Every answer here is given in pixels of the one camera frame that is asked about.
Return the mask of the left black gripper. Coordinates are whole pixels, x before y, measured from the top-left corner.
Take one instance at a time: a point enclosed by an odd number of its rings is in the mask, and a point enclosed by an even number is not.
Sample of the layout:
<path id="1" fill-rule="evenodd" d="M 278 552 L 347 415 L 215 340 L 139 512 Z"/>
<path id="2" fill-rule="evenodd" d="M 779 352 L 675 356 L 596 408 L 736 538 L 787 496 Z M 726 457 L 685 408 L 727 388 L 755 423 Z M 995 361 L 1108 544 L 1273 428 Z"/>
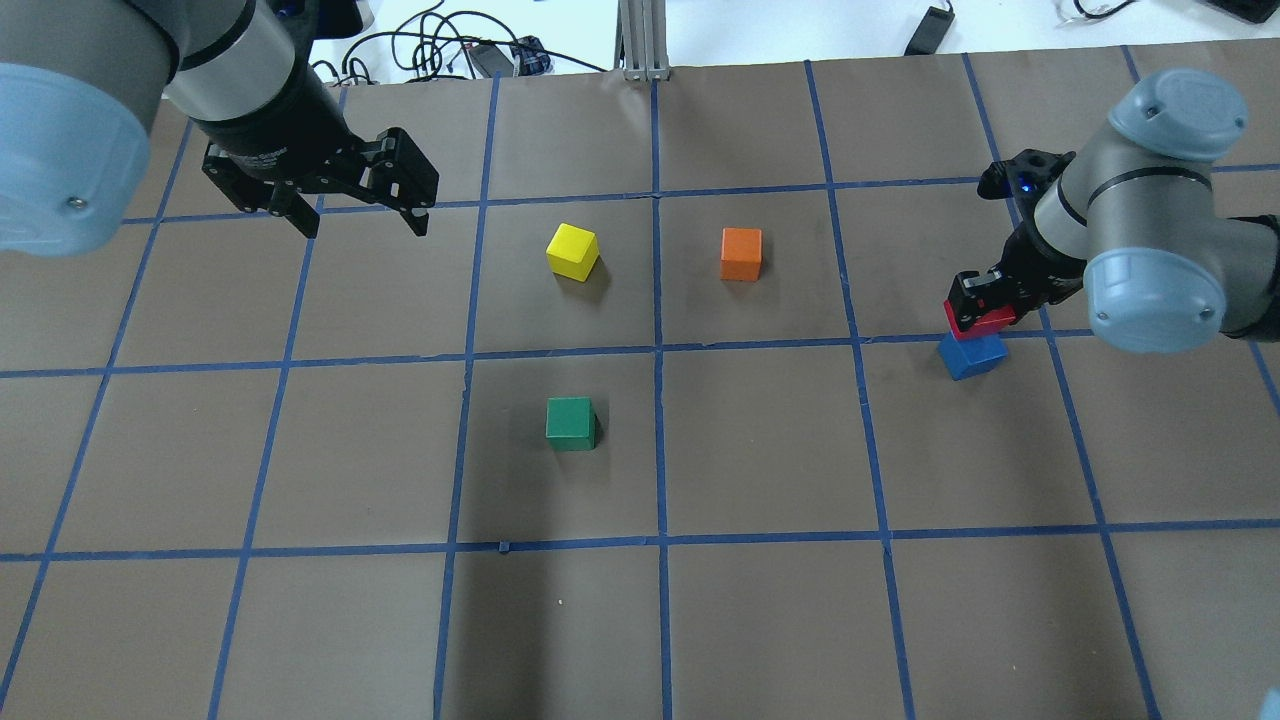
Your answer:
<path id="1" fill-rule="evenodd" d="M 428 234 L 438 169 L 403 128 L 372 143 L 352 133 L 312 70 L 292 70 L 262 108 L 204 120 L 202 131 L 202 172 L 241 211 L 269 211 L 315 240 L 320 215 L 303 196 L 338 192 L 390 208 L 415 236 Z"/>

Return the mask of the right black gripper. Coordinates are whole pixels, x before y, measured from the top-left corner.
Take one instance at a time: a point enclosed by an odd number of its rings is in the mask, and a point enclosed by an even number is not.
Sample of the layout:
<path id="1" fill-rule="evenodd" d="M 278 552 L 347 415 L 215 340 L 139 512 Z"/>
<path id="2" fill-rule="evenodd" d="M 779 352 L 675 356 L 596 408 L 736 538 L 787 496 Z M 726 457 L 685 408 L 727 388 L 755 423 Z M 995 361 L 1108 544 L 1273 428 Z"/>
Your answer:
<path id="1" fill-rule="evenodd" d="M 1036 220 L 1041 201 L 1056 197 L 1055 183 L 1075 156 L 1025 149 L 991 163 L 980 174 L 978 195 L 1012 201 L 1020 220 L 1000 260 L 986 273 L 959 272 L 954 277 L 948 300 L 961 310 L 963 320 L 1002 306 L 1056 305 L 1082 288 L 1085 263 L 1053 247 Z"/>

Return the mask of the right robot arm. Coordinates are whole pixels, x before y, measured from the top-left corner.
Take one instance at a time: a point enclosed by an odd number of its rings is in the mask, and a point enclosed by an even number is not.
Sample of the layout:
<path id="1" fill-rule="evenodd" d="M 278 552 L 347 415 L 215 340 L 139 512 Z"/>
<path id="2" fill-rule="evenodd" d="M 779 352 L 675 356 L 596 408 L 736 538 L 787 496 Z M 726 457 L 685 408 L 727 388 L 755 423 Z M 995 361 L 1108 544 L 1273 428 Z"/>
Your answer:
<path id="1" fill-rule="evenodd" d="M 996 334 L 1084 292 L 1092 332 L 1132 354 L 1276 342 L 1277 218 L 1220 217 L 1213 201 L 1213 164 L 1248 119 L 1234 85 L 1175 67 L 1135 83 L 1082 150 L 992 163 L 977 192 L 1012 201 L 1019 222 L 995 265 L 954 277 L 952 336 Z"/>

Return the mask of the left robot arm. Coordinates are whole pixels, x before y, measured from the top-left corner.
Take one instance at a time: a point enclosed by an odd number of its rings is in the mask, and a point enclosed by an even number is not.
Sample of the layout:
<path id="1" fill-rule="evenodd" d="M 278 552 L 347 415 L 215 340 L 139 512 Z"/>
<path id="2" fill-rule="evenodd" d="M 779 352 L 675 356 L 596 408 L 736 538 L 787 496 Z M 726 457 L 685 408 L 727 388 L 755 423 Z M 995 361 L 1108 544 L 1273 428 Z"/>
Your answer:
<path id="1" fill-rule="evenodd" d="M 396 210 L 428 233 L 439 174 L 410 135 L 355 135 L 308 63 L 360 31 L 353 1 L 5 1 L 1 247 L 92 252 L 116 232 L 163 100 L 207 137 L 204 174 L 243 213 L 319 228 L 308 196 Z"/>

